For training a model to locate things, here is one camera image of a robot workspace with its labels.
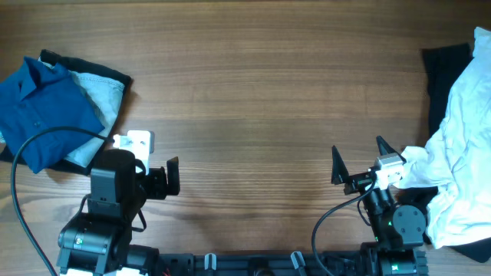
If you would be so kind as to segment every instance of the black cloth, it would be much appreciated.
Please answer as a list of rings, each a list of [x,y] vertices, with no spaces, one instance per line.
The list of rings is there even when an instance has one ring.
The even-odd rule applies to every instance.
[[[123,98],[124,95],[127,93],[128,89],[130,88],[131,77],[122,74],[116,70],[105,67],[103,65],[91,63],[75,57],[62,57],[59,54],[56,54],[49,50],[42,50],[39,57],[41,61],[49,63],[53,66],[55,66],[56,63],[61,64],[69,71],[75,71],[78,73],[96,74],[101,77],[109,77],[113,80],[119,81],[124,85]],[[92,166],[94,165],[94,160],[97,157],[99,157],[101,152],[104,150],[105,146],[106,143],[104,142],[87,167],[79,166],[71,162],[68,162],[65,159],[62,159],[61,161],[50,166],[49,168],[61,172],[77,173],[86,176],[91,173]],[[8,147],[5,147],[3,152],[0,153],[0,161],[6,161],[11,163],[13,160],[14,160],[14,155],[10,152]],[[19,164],[25,164],[25,161],[22,158],[20,158]]]
[[[430,96],[428,127],[430,136],[432,136],[438,131],[440,123],[445,117],[450,88],[469,65],[472,56],[468,44],[424,49],[421,54],[428,76],[427,92]],[[398,200],[401,204],[411,204],[418,207],[426,215],[427,205],[437,195],[437,192],[437,187],[408,189]],[[450,248],[481,263],[491,258],[491,238],[467,245],[450,246]]]
[[[438,49],[423,49],[421,54],[428,75],[427,92],[430,96],[428,127],[432,137],[445,117],[450,88],[472,58],[467,43]]]

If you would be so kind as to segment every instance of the pile of clothing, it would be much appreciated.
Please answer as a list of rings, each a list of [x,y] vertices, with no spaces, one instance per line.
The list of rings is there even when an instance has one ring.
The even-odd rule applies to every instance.
[[[43,50],[25,57],[21,68],[0,83],[0,160],[12,162],[31,136],[51,127],[79,127],[108,137],[118,118],[131,77],[108,67]],[[20,163],[38,173],[45,168],[88,175],[104,141],[87,134],[57,131],[40,136]]]
[[[435,248],[451,246],[476,261],[491,256],[491,32],[468,44],[423,51],[430,95],[431,138],[402,155],[413,190],[402,203],[427,213]]]

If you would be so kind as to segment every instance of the wooden table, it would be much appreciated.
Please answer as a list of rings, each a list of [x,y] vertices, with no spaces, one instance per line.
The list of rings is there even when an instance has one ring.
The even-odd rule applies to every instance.
[[[43,48],[129,74],[118,133],[155,132],[153,167],[180,158],[181,194],[143,208],[133,243],[204,254],[310,251],[311,230],[348,199],[331,180],[335,144],[352,173],[376,135],[424,145],[421,48],[473,41],[485,2],[230,2],[0,6],[0,80]],[[47,270],[12,208],[0,163],[0,274]],[[18,194],[52,262],[89,178],[18,169]],[[354,205],[318,233],[320,250],[373,241]],[[429,250],[432,275],[489,275],[454,251]]]

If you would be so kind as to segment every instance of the folded shirt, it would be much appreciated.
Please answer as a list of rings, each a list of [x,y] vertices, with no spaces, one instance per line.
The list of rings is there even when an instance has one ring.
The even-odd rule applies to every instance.
[[[85,92],[86,96],[91,94],[89,91],[99,91],[100,93],[98,93],[98,97],[107,97],[107,99],[110,99],[110,102],[106,103],[108,106],[111,106],[112,110],[108,110],[107,107],[102,107],[102,103],[97,103],[97,99],[92,99],[91,97],[87,98],[92,106],[96,108],[96,113],[99,115],[100,121],[104,125],[104,130],[100,132],[101,135],[109,136],[116,122],[116,120],[112,122],[111,118],[114,118],[114,115],[116,115],[117,117],[119,113],[120,103],[122,101],[122,97],[124,97],[124,94],[128,91],[130,87],[131,77],[100,64],[91,63],[75,57],[62,57],[59,54],[48,50],[42,50],[39,59],[40,61],[44,62],[44,64],[49,64],[51,66],[61,64],[66,67],[71,72],[75,83],[79,84],[79,88],[82,92]],[[77,80],[74,73],[79,73],[78,76],[82,77],[83,81]],[[98,85],[89,85],[90,82],[88,79],[90,78],[96,79]],[[108,85],[104,86],[103,81],[109,81],[109,83],[106,82],[106,84]],[[120,89],[119,84],[122,84],[124,86],[122,90],[123,95],[120,98],[116,96],[120,95],[120,93],[118,92]],[[104,96],[106,92],[110,92],[114,97],[112,97],[111,95]],[[72,153],[69,153],[68,156],[65,157],[65,159],[62,159],[59,162],[50,166],[50,169],[66,173],[79,173],[83,175],[88,175],[91,172],[94,160],[98,157],[99,154],[101,154],[106,145],[105,142],[101,143],[100,141],[98,141],[96,143],[92,143],[91,141],[87,142],[87,144],[90,144],[91,146],[86,148],[86,150],[84,149],[78,151],[78,153],[76,153],[77,150],[75,150]],[[97,145],[100,146],[94,153],[93,148],[95,148]],[[6,162],[11,162],[13,160],[13,155],[10,150],[8,150],[8,147],[5,147],[3,152],[0,153],[0,160]]]
[[[0,131],[7,147],[16,153],[31,136],[61,126],[95,133],[104,129],[67,68],[56,64],[50,69],[25,57],[19,71],[0,84]],[[47,133],[30,143],[22,158],[38,173],[91,138],[73,131]]]

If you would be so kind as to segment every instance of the white cloth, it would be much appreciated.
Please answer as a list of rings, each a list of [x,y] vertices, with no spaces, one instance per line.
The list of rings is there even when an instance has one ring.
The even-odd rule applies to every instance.
[[[476,28],[474,37],[474,59],[450,90],[440,129],[425,148],[404,150],[396,185],[438,186],[427,206],[435,248],[491,237],[491,32]]]
[[[43,62],[49,68],[53,66]],[[74,82],[81,88],[81,93],[91,102],[94,112],[101,121],[104,129],[101,136],[109,136],[110,130],[117,119],[123,99],[124,85],[109,77],[101,77],[90,73],[70,71]],[[92,138],[84,145],[69,153],[64,159],[79,166],[86,167],[102,146],[104,141]]]

